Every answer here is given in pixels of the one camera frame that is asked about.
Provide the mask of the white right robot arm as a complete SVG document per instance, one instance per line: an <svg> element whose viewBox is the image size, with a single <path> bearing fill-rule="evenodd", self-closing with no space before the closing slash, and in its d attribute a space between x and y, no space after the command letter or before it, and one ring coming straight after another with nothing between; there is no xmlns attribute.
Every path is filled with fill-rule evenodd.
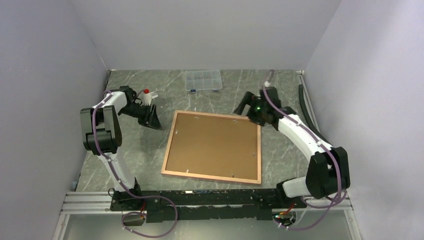
<svg viewBox="0 0 424 240"><path fill-rule="evenodd" d="M321 199L333 195L340 200L350 186L347 151L334 147L313 132L289 106L282 106L277 89L265 86L259 95L247 91L234 114L241 115L248 106L248 119L257 125L266 124L289 138L308 161L306 176L277 184L275 202L288 207L297 197L312 196Z"/></svg>

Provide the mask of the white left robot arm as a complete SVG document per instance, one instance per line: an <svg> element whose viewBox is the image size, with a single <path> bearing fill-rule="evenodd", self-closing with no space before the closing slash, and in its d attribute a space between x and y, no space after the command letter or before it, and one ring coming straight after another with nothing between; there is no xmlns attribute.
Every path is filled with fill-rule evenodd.
<svg viewBox="0 0 424 240"><path fill-rule="evenodd" d="M113 200L123 201L130 210L139 209L144 197L120 152L123 135L119 116L127 115L135 118L142 127L161 130L157 106L152 103L157 96L147 88L136 92L124 85L105 90L99 103L80 111L83 146L106 166L114 184Z"/></svg>

